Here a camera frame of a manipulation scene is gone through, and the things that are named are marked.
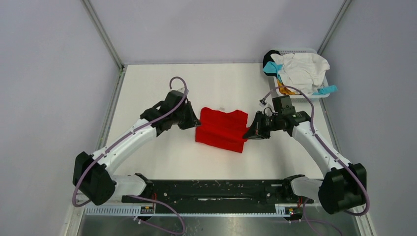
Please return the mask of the red t shirt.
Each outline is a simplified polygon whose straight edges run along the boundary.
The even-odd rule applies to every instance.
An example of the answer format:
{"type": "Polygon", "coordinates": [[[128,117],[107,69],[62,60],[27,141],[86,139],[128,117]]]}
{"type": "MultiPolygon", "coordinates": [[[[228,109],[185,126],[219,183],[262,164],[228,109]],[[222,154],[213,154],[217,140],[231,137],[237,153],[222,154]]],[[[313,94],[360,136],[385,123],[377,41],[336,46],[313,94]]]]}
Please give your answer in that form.
{"type": "Polygon", "coordinates": [[[229,113],[203,107],[200,111],[201,125],[196,128],[195,141],[215,148],[243,153],[243,135],[248,131],[246,127],[248,114],[235,110],[229,113]]]}

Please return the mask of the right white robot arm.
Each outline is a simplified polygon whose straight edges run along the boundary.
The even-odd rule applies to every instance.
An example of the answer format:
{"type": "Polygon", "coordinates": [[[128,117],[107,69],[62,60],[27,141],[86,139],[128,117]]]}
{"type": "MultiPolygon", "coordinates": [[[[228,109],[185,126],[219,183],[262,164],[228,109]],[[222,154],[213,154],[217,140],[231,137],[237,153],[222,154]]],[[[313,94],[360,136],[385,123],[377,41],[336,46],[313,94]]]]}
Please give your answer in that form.
{"type": "Polygon", "coordinates": [[[305,111],[296,111],[288,95],[273,98],[273,112],[268,115],[257,111],[254,120],[243,135],[247,140],[270,138],[272,131],[285,131],[294,138],[318,165],[322,180],[294,175],[284,179],[282,196],[293,203],[305,197],[320,203],[329,214],[365,205],[369,210],[366,191],[365,167],[353,164],[321,137],[313,124],[313,117],[305,111]]]}

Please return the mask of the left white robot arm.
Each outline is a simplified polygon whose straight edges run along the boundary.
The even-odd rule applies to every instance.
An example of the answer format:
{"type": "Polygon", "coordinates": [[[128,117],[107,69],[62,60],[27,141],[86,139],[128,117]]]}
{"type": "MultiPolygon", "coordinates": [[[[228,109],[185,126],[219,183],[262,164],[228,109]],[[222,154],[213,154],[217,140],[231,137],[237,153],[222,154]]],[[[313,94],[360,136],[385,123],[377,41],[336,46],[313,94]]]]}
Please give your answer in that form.
{"type": "Polygon", "coordinates": [[[88,203],[102,205],[112,197],[134,195],[140,202],[152,197],[152,188],[139,174],[117,176],[116,169],[147,142],[176,125],[181,130],[195,128],[197,119],[188,91],[172,90],[166,98],[146,109],[139,119],[110,145],[92,154],[81,152],[75,158],[73,184],[75,192],[87,197],[88,203]]]}

